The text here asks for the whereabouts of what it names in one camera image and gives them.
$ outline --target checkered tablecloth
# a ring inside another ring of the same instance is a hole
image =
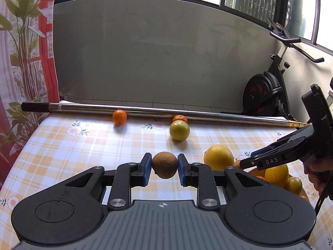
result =
[[[190,122],[189,138],[176,142],[169,136],[170,122],[129,119],[125,125],[117,127],[112,118],[106,116],[50,114],[23,148],[0,191],[0,249],[11,249],[19,242],[10,221],[17,202],[90,167],[102,165],[106,170],[116,169],[122,163],[140,162],[146,152],[154,156],[161,151],[176,156],[184,153],[190,163],[203,162],[204,152],[212,144],[224,144],[235,158],[243,159],[294,130]],[[302,180],[314,206],[318,193],[304,175],[301,162],[288,165],[290,173]],[[224,202],[221,189],[219,195]],[[177,174],[163,180],[152,172],[147,187],[132,189],[132,198],[196,200],[196,189],[182,187]],[[325,200],[309,239],[316,249],[331,250],[333,226],[329,216],[333,215],[332,204]]]

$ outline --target ribbed gray plate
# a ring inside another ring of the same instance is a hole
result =
[[[232,234],[215,212],[202,211],[192,200],[136,200],[131,208],[108,214],[90,236],[52,250],[264,250]],[[15,250],[42,250],[25,242]],[[279,250],[311,249],[305,242]]]

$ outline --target sheer curtain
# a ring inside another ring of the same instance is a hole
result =
[[[59,102],[53,59],[54,0],[0,0],[0,188],[47,114],[23,101]]]

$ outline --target exercise bike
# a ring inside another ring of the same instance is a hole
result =
[[[272,54],[273,60],[268,71],[254,75],[246,84],[243,93],[243,112],[241,115],[259,117],[285,117],[294,120],[290,114],[290,106],[286,87],[283,80],[283,73],[290,67],[289,63],[284,62],[281,69],[282,58],[288,48],[294,48],[303,54],[313,63],[324,62],[324,58],[314,59],[294,43],[301,42],[298,37],[291,38],[289,33],[280,25],[268,19],[272,26],[269,33],[272,37],[283,43],[278,54]]]

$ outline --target white wall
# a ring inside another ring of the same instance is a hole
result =
[[[303,105],[301,97],[310,90],[312,84],[318,84],[325,98],[328,96],[330,81],[333,77],[333,56],[305,43],[297,43],[301,49],[313,58],[325,59],[322,63],[312,63],[305,56],[292,48],[288,48],[281,65],[284,61],[290,64],[290,68],[283,74],[286,85],[291,114],[301,122],[307,122],[309,116]],[[275,53],[279,51],[282,43],[277,41],[274,48]]]
[[[235,15],[179,0],[54,5],[54,56],[70,98],[242,110],[275,39]]]

